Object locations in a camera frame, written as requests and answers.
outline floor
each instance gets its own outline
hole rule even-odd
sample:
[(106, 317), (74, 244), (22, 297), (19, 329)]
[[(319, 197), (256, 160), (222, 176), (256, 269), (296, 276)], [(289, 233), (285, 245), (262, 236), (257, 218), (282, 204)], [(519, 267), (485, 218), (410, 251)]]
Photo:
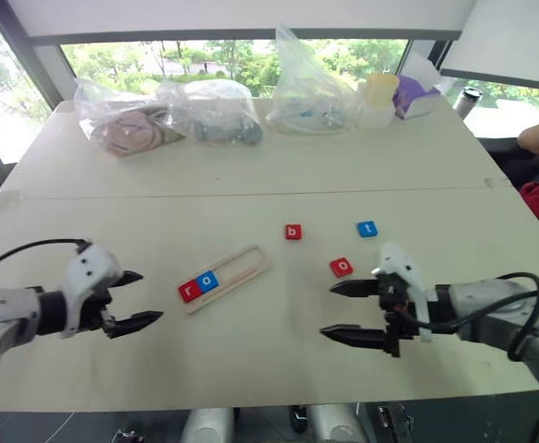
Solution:
[[(402, 404), (414, 419), (414, 443), (521, 443), (526, 441), (539, 415), (539, 391)], [(363, 404), (360, 420), (372, 443), (391, 443), (386, 429), (370, 424), (369, 415), (374, 415), (377, 406)], [(109, 443), (118, 429), (129, 428), (145, 436), (146, 443), (174, 443), (180, 441), (187, 414), (187, 411), (0, 413), (0, 437), (2, 443)], [(290, 427), (288, 408), (284, 406), (241, 410), (234, 443), (283, 441), (315, 439), (312, 429), (303, 435), (295, 434)]]

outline yellow cup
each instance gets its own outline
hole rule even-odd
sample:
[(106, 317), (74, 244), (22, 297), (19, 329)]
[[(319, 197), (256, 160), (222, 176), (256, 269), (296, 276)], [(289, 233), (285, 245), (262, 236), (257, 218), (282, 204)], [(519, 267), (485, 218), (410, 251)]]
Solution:
[(393, 74), (370, 74), (366, 82), (365, 101), (375, 108), (387, 107), (398, 86), (399, 79)]

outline clear plastic bag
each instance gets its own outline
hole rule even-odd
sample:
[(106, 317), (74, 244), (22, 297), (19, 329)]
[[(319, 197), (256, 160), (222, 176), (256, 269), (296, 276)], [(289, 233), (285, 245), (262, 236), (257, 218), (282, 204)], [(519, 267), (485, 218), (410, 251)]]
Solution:
[(166, 103), (110, 90), (79, 78), (75, 108), (88, 140), (118, 157), (152, 150), (182, 136), (166, 125)]
[(336, 134), (353, 126), (354, 91), (325, 72), (284, 26), (276, 29), (281, 75), (268, 122), (282, 132)]
[(167, 125), (188, 138), (251, 146), (263, 139), (251, 91), (236, 81), (165, 81), (157, 88), (157, 99), (169, 105)]

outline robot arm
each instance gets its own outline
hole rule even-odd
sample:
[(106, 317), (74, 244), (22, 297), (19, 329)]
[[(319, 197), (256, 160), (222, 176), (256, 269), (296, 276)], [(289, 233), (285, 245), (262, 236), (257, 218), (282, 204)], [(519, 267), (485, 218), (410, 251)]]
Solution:
[(140, 279), (140, 274), (122, 270), (103, 248), (86, 243), (69, 263), (61, 290), (0, 289), (0, 358), (36, 335), (61, 332), (63, 338), (69, 338), (101, 328), (113, 339), (147, 327), (162, 312), (141, 312), (118, 321), (106, 307), (112, 302), (109, 288)]
[[(387, 245), (383, 251), (390, 251)], [(427, 326), (433, 333), (453, 334), (465, 341), (488, 344), (509, 350), (514, 337), (533, 314), (536, 292), (513, 281), (492, 279), (465, 284), (442, 284), (433, 290), (417, 288), (420, 300), (415, 300), (413, 281), (399, 269), (409, 260), (404, 253), (397, 254), (394, 266), (380, 267), (373, 271), (375, 280), (349, 280), (334, 285), (330, 290), (351, 297), (376, 295), (387, 321), (386, 330), (363, 329), (359, 325), (333, 325), (321, 330), (332, 340), (350, 346), (381, 349), (394, 357), (400, 357), (400, 340), (412, 340)], [(513, 299), (484, 316), (479, 310), (497, 302)], [(426, 306), (426, 316), (421, 315), (419, 305)], [(519, 343), (518, 360), (522, 360), (539, 382), (539, 318), (533, 328)]]

